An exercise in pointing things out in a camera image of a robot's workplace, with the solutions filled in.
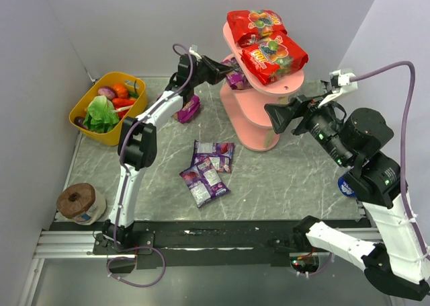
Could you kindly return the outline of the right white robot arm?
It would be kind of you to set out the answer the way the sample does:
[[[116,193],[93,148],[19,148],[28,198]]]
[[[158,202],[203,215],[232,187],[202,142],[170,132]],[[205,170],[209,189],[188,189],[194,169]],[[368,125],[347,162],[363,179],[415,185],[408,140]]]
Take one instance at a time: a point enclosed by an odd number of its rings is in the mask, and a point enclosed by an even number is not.
[[[273,130],[282,133],[294,119],[294,135],[309,133],[331,159],[346,169],[343,183],[363,204],[382,241],[356,239],[316,217],[303,218],[294,228],[300,247],[327,250],[358,267],[380,292],[415,301],[429,294],[428,251],[419,244],[401,168],[382,152],[393,130],[378,111],[358,108],[338,118],[341,109],[321,97],[294,97],[289,104],[268,104]]]

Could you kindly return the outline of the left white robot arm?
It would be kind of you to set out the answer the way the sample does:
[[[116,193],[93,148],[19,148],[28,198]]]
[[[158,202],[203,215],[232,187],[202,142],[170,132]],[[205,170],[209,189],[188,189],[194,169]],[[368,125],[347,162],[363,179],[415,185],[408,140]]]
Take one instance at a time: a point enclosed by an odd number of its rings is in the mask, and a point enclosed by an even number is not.
[[[134,249],[133,226],[140,184],[157,156],[157,132],[194,96],[194,88],[220,83],[233,68],[207,56],[184,54],[177,71],[156,102],[135,118],[126,118],[120,133],[120,182],[114,205],[102,227],[103,238],[117,252]]]

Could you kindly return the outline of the red candy bag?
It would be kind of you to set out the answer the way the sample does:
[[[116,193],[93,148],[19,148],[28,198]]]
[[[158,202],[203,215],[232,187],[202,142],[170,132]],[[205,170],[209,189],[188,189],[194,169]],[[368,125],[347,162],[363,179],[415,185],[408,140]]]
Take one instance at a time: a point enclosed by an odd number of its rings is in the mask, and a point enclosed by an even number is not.
[[[245,47],[241,59],[263,85],[269,85],[301,70],[308,54],[283,32],[274,32]]]
[[[234,42],[240,47],[256,44],[275,32],[288,33],[281,17],[272,10],[230,11],[226,20]]]

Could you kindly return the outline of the purple candy bag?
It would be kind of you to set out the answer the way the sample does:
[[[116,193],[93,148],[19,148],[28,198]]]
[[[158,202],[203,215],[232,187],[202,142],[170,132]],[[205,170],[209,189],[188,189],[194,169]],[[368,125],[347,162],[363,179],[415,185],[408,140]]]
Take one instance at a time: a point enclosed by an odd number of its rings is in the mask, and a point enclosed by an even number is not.
[[[231,89],[244,90],[252,88],[235,57],[224,59],[221,63],[232,68],[232,71],[226,75],[226,82]]]
[[[182,124],[188,123],[198,114],[200,107],[200,98],[197,95],[193,95],[190,101],[174,114],[174,118]]]

